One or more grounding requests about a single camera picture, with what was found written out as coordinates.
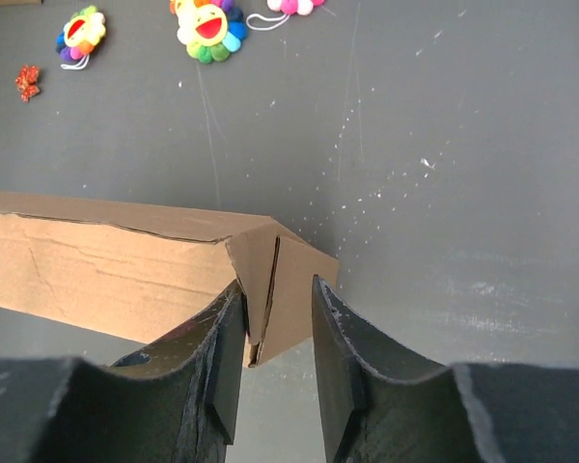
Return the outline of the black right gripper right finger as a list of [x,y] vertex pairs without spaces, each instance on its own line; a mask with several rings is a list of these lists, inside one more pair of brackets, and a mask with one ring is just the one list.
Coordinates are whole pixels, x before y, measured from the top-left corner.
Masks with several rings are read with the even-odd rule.
[[579,366],[442,365],[313,280],[317,394],[330,462],[579,462]]

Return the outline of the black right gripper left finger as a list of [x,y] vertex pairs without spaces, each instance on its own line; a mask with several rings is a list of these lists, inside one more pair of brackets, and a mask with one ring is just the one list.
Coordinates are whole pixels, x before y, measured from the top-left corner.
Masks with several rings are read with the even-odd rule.
[[234,441],[245,317],[245,296],[231,283],[110,366],[0,358],[0,462],[223,461]]

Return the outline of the brown cardboard box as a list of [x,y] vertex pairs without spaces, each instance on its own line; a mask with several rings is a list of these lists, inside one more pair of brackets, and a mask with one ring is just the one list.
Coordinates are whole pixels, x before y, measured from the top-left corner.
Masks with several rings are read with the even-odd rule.
[[0,191],[0,308],[149,343],[229,284],[259,366],[312,334],[312,281],[338,261],[268,216]]

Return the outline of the orange glitter leaf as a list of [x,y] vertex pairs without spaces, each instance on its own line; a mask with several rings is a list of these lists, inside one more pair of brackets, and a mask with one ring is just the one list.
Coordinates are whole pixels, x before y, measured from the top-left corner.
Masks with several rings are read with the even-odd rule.
[[28,103],[32,97],[41,92],[38,86],[39,76],[40,69],[37,66],[23,65],[21,67],[15,79],[15,85],[23,102]]

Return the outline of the rainbow flower plush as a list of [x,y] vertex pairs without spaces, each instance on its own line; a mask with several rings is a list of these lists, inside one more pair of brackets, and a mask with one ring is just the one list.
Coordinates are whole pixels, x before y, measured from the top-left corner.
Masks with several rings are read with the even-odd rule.
[[248,36],[243,11],[237,4],[226,13],[214,5],[205,5],[176,17],[178,41],[201,64],[228,60]]

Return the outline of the blue flower plush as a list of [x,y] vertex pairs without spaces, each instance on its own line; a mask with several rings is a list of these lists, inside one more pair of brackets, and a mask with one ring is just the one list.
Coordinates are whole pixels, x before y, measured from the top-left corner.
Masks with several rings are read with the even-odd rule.
[[83,70],[91,55],[106,37],[106,17],[96,6],[75,12],[55,40],[55,50],[63,70]]

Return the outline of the orange flower plush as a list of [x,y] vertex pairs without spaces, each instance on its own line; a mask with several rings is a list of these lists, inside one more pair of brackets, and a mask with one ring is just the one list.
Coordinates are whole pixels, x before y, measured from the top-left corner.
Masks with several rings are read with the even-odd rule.
[[180,15],[205,5],[214,5],[223,12],[229,11],[235,4],[235,0],[170,0],[170,12]]

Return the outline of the pink flower plush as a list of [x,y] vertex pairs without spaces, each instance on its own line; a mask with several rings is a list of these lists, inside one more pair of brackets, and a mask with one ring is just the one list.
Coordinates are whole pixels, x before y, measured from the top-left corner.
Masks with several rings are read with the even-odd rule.
[[275,16],[252,13],[246,17],[245,23],[250,30],[268,32],[281,27],[294,16],[312,14],[325,3],[325,0],[267,0],[266,6]]

